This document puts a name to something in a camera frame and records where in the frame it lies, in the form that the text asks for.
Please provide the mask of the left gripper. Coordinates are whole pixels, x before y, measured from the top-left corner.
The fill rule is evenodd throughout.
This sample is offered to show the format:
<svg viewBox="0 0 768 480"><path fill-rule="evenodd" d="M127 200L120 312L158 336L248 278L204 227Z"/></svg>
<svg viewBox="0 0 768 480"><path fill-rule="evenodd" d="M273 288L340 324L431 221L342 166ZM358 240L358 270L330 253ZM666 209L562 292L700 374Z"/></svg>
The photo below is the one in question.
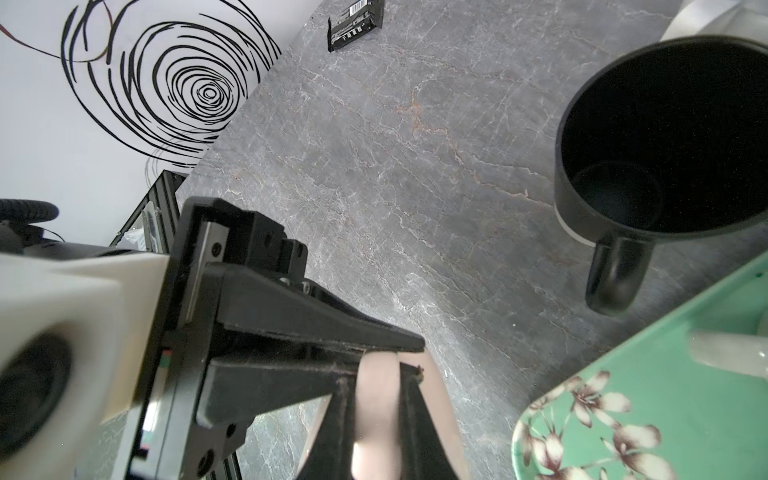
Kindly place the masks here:
<svg viewBox="0 0 768 480"><path fill-rule="evenodd" d="M249 420L338 391L365 353L424 350L310 280L260 273L299 280L307 253L256 211L185 201L111 478L239 479Z"/></svg>

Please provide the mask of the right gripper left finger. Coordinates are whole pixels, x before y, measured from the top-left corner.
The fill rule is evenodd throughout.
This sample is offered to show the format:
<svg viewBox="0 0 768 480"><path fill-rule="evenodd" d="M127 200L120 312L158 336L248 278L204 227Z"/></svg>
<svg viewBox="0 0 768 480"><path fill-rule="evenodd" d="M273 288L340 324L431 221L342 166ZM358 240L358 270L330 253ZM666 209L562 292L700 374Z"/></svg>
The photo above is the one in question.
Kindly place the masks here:
<svg viewBox="0 0 768 480"><path fill-rule="evenodd" d="M297 479L352 479L354 379L342 377L318 409Z"/></svg>

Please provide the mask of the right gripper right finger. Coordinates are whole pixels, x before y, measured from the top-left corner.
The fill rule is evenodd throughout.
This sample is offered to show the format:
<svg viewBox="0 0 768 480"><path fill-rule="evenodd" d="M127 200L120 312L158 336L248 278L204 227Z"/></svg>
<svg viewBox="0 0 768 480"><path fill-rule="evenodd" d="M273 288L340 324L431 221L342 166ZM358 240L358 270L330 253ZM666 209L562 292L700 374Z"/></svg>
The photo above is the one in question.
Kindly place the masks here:
<svg viewBox="0 0 768 480"><path fill-rule="evenodd" d="M399 367L401 478L457 480L421 393L423 369L405 363Z"/></svg>

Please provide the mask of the pink mug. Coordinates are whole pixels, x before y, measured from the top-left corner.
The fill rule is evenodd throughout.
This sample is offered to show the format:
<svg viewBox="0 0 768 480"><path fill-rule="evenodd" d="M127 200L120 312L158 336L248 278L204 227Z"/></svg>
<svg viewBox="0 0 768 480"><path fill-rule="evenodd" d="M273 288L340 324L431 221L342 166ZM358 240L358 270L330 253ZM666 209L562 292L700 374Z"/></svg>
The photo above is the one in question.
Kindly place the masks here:
<svg viewBox="0 0 768 480"><path fill-rule="evenodd" d="M299 382L303 400L320 399L321 405L335 391L342 377L354 379L354 447L352 479L402 479L398 426L400 363L421 367L421 393L439 439L458 479L469 476L457 418L443 376L431 353L369 352L353 362L325 361L307 364ZM313 436L315 423L307 436Z"/></svg>

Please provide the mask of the green floral tray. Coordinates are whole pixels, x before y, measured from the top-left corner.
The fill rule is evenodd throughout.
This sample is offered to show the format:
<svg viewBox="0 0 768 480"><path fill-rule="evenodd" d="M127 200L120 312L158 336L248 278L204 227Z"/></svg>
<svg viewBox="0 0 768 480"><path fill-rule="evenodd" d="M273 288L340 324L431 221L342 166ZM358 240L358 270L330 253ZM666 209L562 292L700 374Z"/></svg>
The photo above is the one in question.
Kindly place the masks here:
<svg viewBox="0 0 768 480"><path fill-rule="evenodd" d="M519 479L763 479L767 383L697 362L696 331L765 339L758 256L534 401L512 436Z"/></svg>

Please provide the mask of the black and white mug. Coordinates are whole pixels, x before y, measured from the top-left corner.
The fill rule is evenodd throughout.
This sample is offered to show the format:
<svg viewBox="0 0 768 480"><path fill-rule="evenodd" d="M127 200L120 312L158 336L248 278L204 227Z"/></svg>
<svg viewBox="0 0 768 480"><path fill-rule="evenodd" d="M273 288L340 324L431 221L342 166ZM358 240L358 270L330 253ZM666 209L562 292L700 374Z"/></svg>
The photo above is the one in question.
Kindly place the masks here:
<svg viewBox="0 0 768 480"><path fill-rule="evenodd" d="M587 306L617 316L656 245L767 218L767 47L695 35L633 51L575 94L556 135L555 210L593 247Z"/></svg>

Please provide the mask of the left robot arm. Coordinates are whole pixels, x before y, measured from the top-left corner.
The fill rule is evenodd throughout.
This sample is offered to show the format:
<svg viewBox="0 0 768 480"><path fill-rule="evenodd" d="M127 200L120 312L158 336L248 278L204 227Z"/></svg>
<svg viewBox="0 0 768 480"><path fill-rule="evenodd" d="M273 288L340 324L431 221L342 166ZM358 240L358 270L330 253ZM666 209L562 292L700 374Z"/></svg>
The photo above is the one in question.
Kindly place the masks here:
<svg viewBox="0 0 768 480"><path fill-rule="evenodd" d="M305 277L307 247L215 198L168 254L51 241L43 201L1 204L1 475L57 479L124 415L116 479L237 479L253 420L322 396L302 479L352 475L363 356L424 339Z"/></svg>

